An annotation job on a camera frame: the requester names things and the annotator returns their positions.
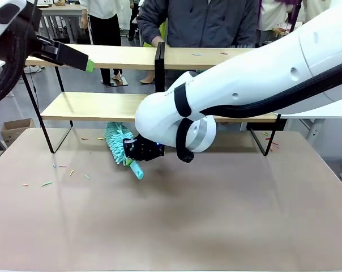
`green tip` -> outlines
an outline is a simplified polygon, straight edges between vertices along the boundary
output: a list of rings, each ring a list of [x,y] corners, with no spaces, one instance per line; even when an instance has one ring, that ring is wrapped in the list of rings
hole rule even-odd
[[[133,162],[132,159],[126,158],[126,165],[127,165],[127,166],[130,166],[132,162]]]
[[[87,68],[85,68],[85,71],[92,73],[93,69],[94,69],[94,62],[91,59],[88,59]]]

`shoe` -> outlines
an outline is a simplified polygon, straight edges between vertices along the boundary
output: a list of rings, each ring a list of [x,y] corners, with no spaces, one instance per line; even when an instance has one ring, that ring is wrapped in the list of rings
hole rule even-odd
[[[149,77],[145,77],[144,79],[141,79],[140,82],[142,84],[151,84],[153,83],[154,80],[155,80],[155,77],[153,77],[152,79]]]
[[[33,74],[33,73],[39,73],[39,72],[41,72],[41,68],[38,65],[26,66],[24,68],[24,73],[26,74]]]
[[[104,85],[107,85],[107,86],[110,85],[110,82],[104,83],[104,82],[103,82],[103,79],[101,80],[101,82],[102,82],[102,84],[104,84]]]
[[[113,80],[122,82],[122,75],[118,72],[117,75],[115,75],[114,77],[112,77]]]

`wooden shelf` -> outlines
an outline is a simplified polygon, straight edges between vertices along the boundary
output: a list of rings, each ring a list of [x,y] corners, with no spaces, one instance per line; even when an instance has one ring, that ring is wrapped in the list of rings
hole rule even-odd
[[[153,70],[155,66],[156,48],[81,44],[68,46],[87,54],[95,63],[95,68]],[[205,70],[250,50],[252,49],[166,48],[165,69]],[[35,57],[28,57],[25,64],[56,66]]]
[[[41,114],[45,120],[131,122],[146,95],[63,92]],[[275,122],[273,113],[252,118],[216,117],[216,122]]]

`debris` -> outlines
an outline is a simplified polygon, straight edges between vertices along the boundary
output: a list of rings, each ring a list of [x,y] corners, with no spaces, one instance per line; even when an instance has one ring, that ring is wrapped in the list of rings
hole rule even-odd
[[[43,186],[47,186],[49,184],[52,184],[52,182],[47,182],[47,183],[44,183],[43,185],[41,185],[40,187],[43,187]]]

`gray jacket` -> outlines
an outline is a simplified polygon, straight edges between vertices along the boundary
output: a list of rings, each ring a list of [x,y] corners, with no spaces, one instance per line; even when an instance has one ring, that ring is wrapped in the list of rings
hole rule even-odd
[[[146,0],[137,18],[145,42],[166,18],[171,47],[253,47],[258,0]]]

